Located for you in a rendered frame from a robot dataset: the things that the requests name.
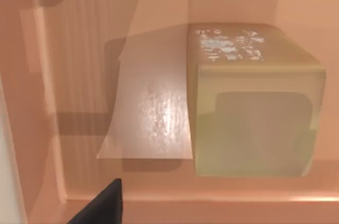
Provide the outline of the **shallow salmon-coloured box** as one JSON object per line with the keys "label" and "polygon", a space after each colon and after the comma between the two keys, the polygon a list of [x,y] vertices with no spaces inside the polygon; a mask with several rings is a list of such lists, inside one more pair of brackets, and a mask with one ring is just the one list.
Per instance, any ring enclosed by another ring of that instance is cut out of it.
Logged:
{"label": "shallow salmon-coloured box", "polygon": [[[187,34],[263,23],[325,68],[300,177],[196,173]],[[122,179],[122,224],[339,224],[339,0],[0,0],[0,107],[24,224]]]}

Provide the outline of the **pale yellow-green block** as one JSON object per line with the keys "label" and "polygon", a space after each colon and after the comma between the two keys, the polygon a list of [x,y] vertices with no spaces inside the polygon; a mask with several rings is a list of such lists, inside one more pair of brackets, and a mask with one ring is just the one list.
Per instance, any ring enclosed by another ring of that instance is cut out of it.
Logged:
{"label": "pale yellow-green block", "polygon": [[196,173],[305,176],[325,81],[324,66],[275,26],[190,24],[187,101]]}

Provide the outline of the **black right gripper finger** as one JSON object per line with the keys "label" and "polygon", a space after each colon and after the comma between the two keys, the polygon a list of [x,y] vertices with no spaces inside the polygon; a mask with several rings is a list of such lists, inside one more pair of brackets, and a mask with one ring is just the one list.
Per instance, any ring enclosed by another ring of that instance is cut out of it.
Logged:
{"label": "black right gripper finger", "polygon": [[114,179],[67,224],[122,224],[122,179]]}

